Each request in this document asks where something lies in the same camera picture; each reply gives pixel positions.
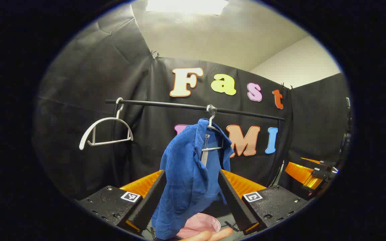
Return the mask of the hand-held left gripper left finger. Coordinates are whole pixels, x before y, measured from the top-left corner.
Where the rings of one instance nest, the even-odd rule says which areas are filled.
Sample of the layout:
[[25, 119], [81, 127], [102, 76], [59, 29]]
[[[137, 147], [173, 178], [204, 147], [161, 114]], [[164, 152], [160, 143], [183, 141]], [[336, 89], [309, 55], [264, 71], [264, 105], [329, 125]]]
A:
[[166, 184], [166, 173], [159, 170], [120, 188], [105, 186], [77, 203], [104, 222], [140, 235], [147, 229]]

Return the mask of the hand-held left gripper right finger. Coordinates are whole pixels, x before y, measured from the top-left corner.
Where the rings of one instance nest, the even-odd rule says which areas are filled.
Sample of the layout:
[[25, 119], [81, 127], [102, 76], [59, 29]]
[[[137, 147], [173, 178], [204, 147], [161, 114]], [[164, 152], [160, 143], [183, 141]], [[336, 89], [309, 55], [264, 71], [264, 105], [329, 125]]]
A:
[[268, 229], [300, 211], [308, 201], [284, 187], [264, 187], [221, 169], [218, 184], [238, 225], [245, 235]]

